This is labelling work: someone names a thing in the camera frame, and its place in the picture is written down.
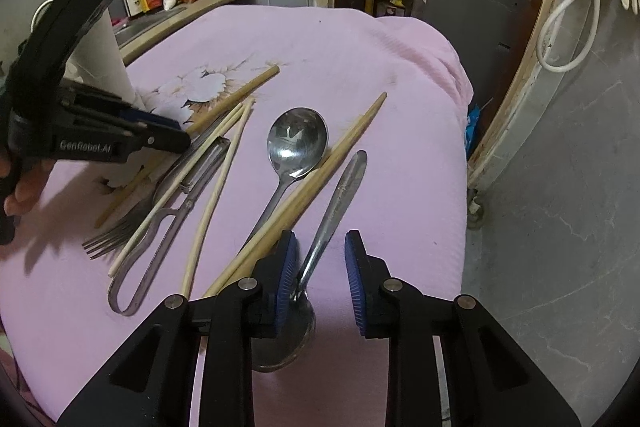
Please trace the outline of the person left hand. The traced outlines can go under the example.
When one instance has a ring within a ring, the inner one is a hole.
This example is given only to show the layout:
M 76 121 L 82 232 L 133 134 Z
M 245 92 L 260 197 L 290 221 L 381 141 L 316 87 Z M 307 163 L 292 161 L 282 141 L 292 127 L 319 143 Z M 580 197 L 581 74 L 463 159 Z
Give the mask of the person left hand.
M 39 202 L 55 165 L 52 159 L 39 159 L 17 182 L 15 190 L 3 199 L 7 216 L 24 216 Z

